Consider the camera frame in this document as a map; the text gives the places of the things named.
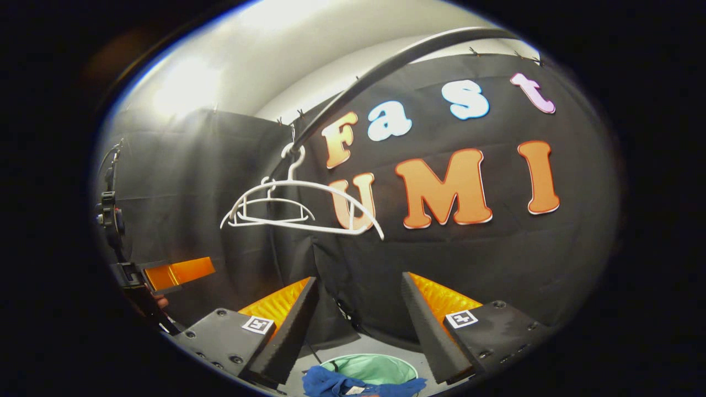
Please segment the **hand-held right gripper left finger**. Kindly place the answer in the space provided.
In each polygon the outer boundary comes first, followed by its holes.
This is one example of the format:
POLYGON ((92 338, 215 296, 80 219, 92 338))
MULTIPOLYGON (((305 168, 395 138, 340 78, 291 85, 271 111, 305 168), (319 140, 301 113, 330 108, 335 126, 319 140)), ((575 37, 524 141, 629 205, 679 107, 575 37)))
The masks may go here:
POLYGON ((217 308, 174 339, 229 376, 285 384, 318 304, 317 283, 305 277, 239 311, 217 308))

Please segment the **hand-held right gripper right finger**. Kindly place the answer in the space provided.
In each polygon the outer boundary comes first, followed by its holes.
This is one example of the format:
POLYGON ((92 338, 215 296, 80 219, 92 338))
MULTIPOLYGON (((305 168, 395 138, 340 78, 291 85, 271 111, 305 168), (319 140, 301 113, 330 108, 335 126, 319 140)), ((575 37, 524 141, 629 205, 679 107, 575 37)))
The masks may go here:
POLYGON ((403 273, 401 294, 438 383, 496 376, 552 337, 552 327, 507 302, 481 304, 414 273, 403 273))

